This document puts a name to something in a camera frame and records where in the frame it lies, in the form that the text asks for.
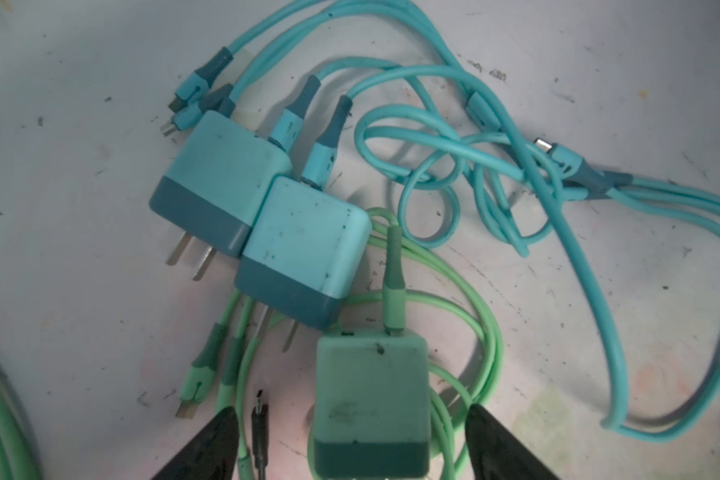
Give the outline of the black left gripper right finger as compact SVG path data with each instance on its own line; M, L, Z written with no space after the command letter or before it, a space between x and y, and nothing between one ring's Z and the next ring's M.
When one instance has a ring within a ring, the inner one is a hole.
M476 479L558 479L557 475L477 403L468 410L465 438Z

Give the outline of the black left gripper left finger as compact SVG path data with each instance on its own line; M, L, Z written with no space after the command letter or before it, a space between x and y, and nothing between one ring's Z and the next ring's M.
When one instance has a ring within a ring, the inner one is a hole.
M152 480L229 480L239 446L239 424L226 407L184 446Z

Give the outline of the light green charger adapter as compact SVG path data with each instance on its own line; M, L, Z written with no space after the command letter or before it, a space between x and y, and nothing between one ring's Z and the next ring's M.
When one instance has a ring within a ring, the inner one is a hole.
M429 471L428 346L405 330L361 329L317 343L315 472L324 479L414 479Z

